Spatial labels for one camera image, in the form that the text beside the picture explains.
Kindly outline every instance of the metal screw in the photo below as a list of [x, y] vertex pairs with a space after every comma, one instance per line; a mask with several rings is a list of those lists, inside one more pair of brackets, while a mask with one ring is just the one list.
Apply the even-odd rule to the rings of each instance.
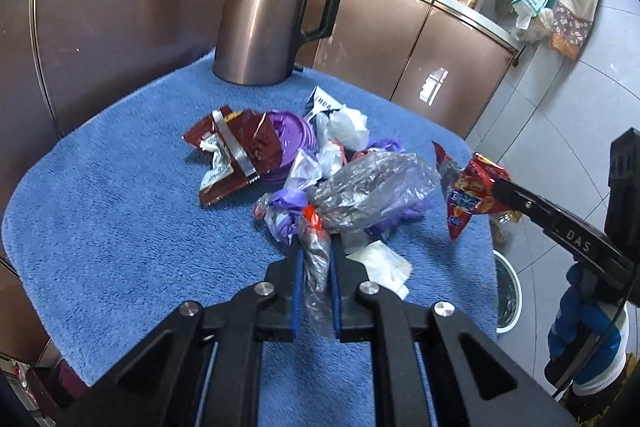
[[180, 315], [185, 317], [193, 317], [200, 311], [200, 305], [197, 302], [185, 301], [180, 305]]
[[375, 295], [380, 291], [380, 286], [377, 282], [365, 281], [360, 283], [360, 291], [366, 295]]
[[449, 317], [456, 311], [456, 307], [447, 301], [436, 302], [433, 309], [440, 317]]
[[273, 284], [270, 282], [262, 281], [258, 282], [257, 285], [254, 286], [254, 290], [258, 295], [262, 295], [266, 297], [267, 295], [271, 295], [274, 291]]

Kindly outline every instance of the clear plastic bag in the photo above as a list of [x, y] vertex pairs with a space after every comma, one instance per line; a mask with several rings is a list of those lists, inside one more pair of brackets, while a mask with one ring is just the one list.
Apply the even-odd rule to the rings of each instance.
[[440, 179], [415, 154], [371, 152], [308, 192], [330, 233], [365, 230], [421, 204]]
[[344, 147], [332, 140], [325, 142], [318, 153], [318, 163], [322, 169], [322, 179], [330, 178], [346, 163]]
[[525, 43], [533, 43], [551, 35], [554, 28], [554, 11], [544, 8], [536, 17], [518, 17], [516, 33], [518, 40]]
[[329, 141], [329, 117], [324, 112], [319, 113], [316, 115], [314, 125], [316, 126], [316, 143], [322, 147]]
[[298, 229], [305, 252], [303, 299], [309, 323], [316, 333], [332, 339], [335, 333], [328, 288], [331, 238], [319, 223], [314, 224], [303, 215], [298, 218]]

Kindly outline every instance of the snack wrapper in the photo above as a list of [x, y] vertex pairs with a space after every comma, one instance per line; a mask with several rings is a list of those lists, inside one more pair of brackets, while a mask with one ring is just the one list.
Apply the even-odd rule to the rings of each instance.
[[436, 166], [440, 173], [442, 194], [447, 203], [449, 237], [455, 241], [474, 214], [497, 214], [510, 210], [493, 196], [495, 180], [511, 180], [510, 174], [479, 153], [461, 169], [438, 143]]
[[319, 86], [314, 87], [305, 103], [305, 120], [310, 122], [315, 116], [323, 112], [340, 109], [342, 104]]
[[212, 158], [200, 183], [200, 203], [209, 206], [254, 183], [282, 162], [282, 146], [267, 115], [233, 112], [228, 105], [204, 116], [183, 140]]

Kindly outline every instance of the wall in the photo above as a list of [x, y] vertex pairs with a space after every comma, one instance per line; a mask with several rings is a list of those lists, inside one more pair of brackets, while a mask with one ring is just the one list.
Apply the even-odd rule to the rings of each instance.
[[[511, 68], [467, 142], [511, 171], [515, 182], [602, 229], [607, 213], [609, 146], [640, 128], [640, 2], [600, 0], [591, 37], [577, 61], [548, 42], [528, 46]], [[550, 390], [543, 376], [546, 335], [568, 284], [571, 256], [525, 221], [508, 259], [524, 292], [522, 317], [498, 343]], [[628, 351], [638, 349], [630, 307]]]

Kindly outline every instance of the blue towel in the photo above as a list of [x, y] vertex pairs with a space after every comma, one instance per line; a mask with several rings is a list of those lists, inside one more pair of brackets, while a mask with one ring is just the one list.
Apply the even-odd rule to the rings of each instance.
[[[254, 184], [210, 208], [198, 203], [207, 170], [181, 135], [213, 108], [301, 114], [315, 86], [369, 116], [373, 138], [398, 136], [435, 163], [431, 140], [460, 164], [458, 137], [386, 100], [312, 70], [271, 87], [228, 84], [213, 54], [112, 105], [24, 176], [7, 207], [2, 241], [44, 327], [88, 384], [180, 302], [211, 305], [260, 281], [278, 250], [250, 210], [273, 186]], [[446, 299], [495, 339], [497, 285], [486, 216], [449, 240], [442, 193], [389, 245], [414, 266], [408, 301]], [[261, 426], [374, 424], [369, 346], [329, 343], [303, 321], [293, 344], [265, 344]]]

